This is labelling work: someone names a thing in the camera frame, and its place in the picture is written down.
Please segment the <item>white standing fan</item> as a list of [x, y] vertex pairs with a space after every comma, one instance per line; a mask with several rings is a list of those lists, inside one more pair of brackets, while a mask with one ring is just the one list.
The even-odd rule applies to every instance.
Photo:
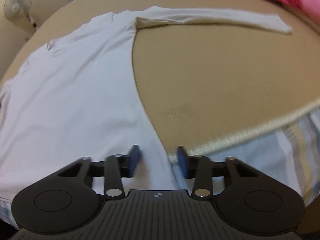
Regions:
[[32, 0], [5, 0], [3, 11], [5, 17], [10, 21], [26, 18], [35, 31], [39, 29], [36, 21], [30, 14]]

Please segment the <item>white long-sleeve shirt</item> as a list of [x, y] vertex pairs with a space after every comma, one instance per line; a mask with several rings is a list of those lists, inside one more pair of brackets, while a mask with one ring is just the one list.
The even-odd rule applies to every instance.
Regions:
[[1, 198], [82, 157], [104, 160], [133, 145], [143, 152], [127, 189], [176, 189], [168, 156], [136, 89], [132, 48], [138, 29], [234, 23], [290, 34], [276, 14], [150, 7], [109, 12], [31, 53], [1, 88]]

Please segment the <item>tan bed mattress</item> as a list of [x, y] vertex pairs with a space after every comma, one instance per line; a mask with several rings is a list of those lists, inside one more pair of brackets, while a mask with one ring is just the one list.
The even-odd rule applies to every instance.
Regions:
[[167, 152], [178, 145], [208, 151], [249, 128], [319, 98], [319, 35], [296, 15], [263, 0], [77, 0], [52, 15], [19, 52], [8, 80], [27, 55], [107, 12], [168, 8], [233, 8], [278, 14], [281, 35], [236, 25], [163, 25], [137, 32], [132, 91]]

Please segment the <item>striped bed sheet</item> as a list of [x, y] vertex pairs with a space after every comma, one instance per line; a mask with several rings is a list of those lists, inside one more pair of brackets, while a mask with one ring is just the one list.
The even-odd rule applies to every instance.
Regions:
[[212, 161], [235, 157], [289, 186], [306, 205], [319, 196], [319, 108], [289, 123], [273, 122], [187, 147]]

